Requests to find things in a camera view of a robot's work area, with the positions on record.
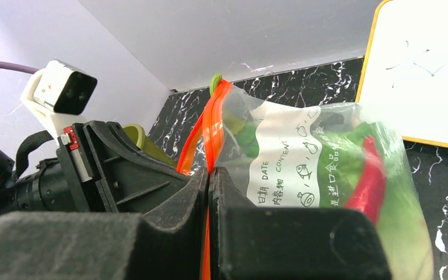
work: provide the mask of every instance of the transparent plastic bag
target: transparent plastic bag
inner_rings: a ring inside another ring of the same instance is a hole
[[[346,207],[376,225],[393,279],[432,279],[428,229],[403,140],[358,103],[283,106],[223,80],[178,165],[204,138],[209,170],[226,167],[258,207]]]

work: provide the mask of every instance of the red chili pepper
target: red chili pepper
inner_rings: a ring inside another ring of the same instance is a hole
[[[363,148],[365,166],[355,191],[344,207],[360,210],[376,225],[386,194],[386,171],[374,137],[366,138]]]

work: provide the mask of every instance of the white wall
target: white wall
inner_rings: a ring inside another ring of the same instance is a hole
[[[0,60],[44,68],[54,58],[99,80],[84,112],[89,119],[150,129],[170,94],[77,0],[0,0]],[[12,158],[26,136],[43,130],[19,101],[29,77],[0,70],[0,148]],[[30,164],[53,156],[50,142]]]
[[[365,54],[381,0],[79,0],[171,89]]]

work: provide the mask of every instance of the black marble table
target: black marble table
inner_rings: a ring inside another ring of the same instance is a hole
[[[351,59],[234,83],[250,95],[279,104],[307,107],[355,99],[363,59]],[[178,160],[185,140],[209,99],[209,90],[171,95],[149,137]],[[448,149],[406,142],[413,179],[433,246],[435,279],[448,279]],[[204,165],[202,143],[194,169]]]

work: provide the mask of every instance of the label on bag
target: label on bag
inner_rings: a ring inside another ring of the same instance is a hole
[[[322,144],[310,127],[320,107],[295,108],[267,103],[258,125],[259,153],[250,165],[246,196],[256,206],[318,207],[317,166]]]

